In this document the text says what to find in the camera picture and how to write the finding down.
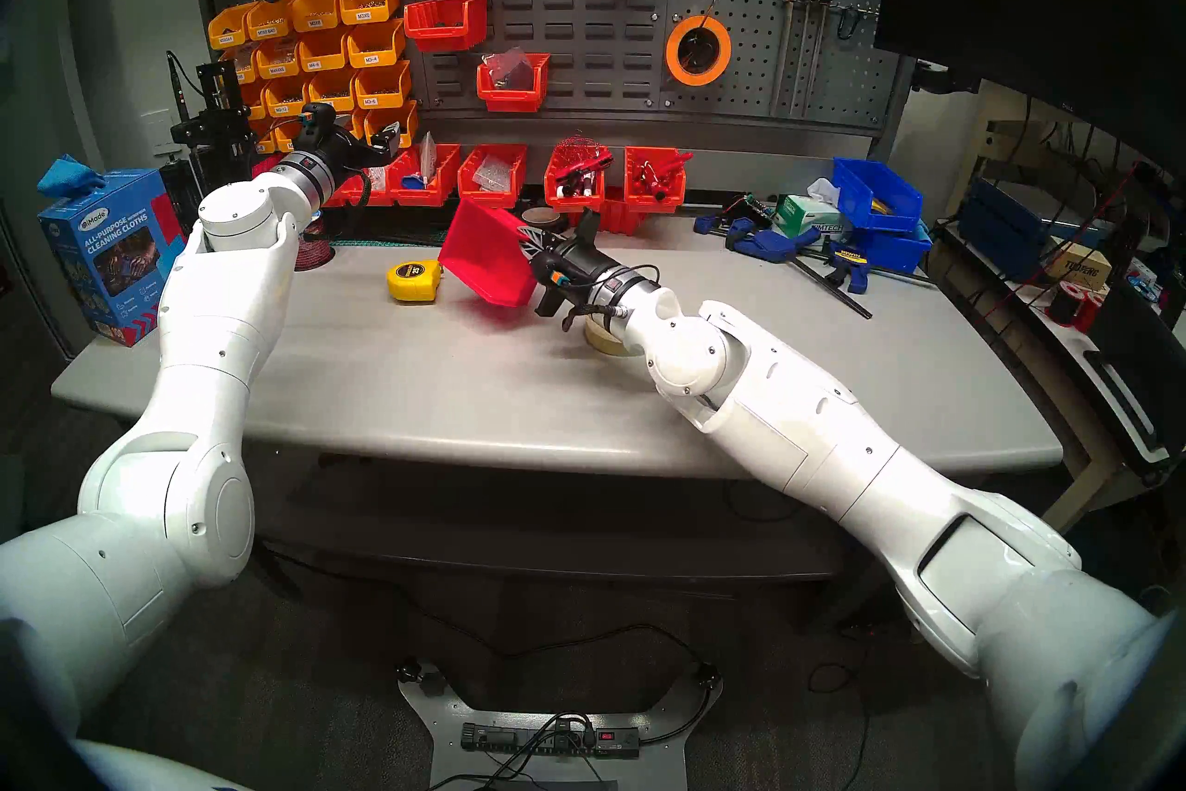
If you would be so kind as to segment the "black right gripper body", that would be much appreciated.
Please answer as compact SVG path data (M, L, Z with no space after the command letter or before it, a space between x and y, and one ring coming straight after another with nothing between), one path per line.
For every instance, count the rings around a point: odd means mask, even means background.
M547 315L570 304L573 318L592 318L605 331L625 331L630 315L653 294L646 266L625 266L593 244L578 242L556 257L556 300L547 300Z

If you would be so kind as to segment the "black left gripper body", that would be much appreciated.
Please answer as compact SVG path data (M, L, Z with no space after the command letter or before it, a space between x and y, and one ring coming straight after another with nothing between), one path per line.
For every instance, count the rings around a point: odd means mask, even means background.
M315 157L333 184L347 181L347 177L361 174L369 168L369 146L349 132L329 132L320 138L311 153Z

